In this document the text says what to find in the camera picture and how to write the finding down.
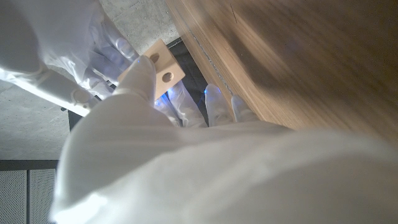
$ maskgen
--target wooden surface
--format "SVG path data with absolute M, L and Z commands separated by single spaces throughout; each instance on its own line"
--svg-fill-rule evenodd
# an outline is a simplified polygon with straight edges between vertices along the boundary
M 185 76 L 185 73 L 162 39 L 156 41 L 143 55 L 149 57 L 155 64 L 155 100 L 157 100 L 169 88 L 177 84 Z M 119 82 L 127 75 L 128 71 L 129 69 L 120 74 Z
M 398 145 L 394 1 L 166 0 L 208 83 L 263 120 Z

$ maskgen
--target white lab coat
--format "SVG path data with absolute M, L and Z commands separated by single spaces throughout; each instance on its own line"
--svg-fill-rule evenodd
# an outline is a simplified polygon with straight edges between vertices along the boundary
M 112 96 L 63 148 L 59 223 L 396 223 L 398 156 L 336 131 L 262 121 L 176 128 Z

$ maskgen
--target hole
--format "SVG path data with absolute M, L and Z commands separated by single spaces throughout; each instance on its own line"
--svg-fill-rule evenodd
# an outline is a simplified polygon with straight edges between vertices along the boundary
M 149 59 L 151 59 L 153 61 L 153 63 L 156 63 L 159 60 L 159 54 L 158 53 L 154 53 L 153 55 L 151 55 L 149 57 Z
M 169 81 L 171 81 L 173 79 L 173 73 L 171 72 L 167 72 L 166 74 L 163 75 L 162 80 L 165 83 L 168 83 Z

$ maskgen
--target metal grate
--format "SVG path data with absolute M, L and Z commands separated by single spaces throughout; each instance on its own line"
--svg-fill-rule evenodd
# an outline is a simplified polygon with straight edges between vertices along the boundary
M 0 223 L 26 223 L 26 170 L 0 171 Z
M 49 222 L 53 200 L 55 169 L 30 171 L 30 223 Z

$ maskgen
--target small wooden block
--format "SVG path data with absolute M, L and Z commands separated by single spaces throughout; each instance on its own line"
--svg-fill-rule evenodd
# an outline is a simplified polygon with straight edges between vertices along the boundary
M 155 64 L 156 86 L 155 100 L 161 97 L 167 90 L 177 84 L 185 73 L 177 63 L 174 55 L 170 52 L 162 39 L 156 41 L 145 53 Z

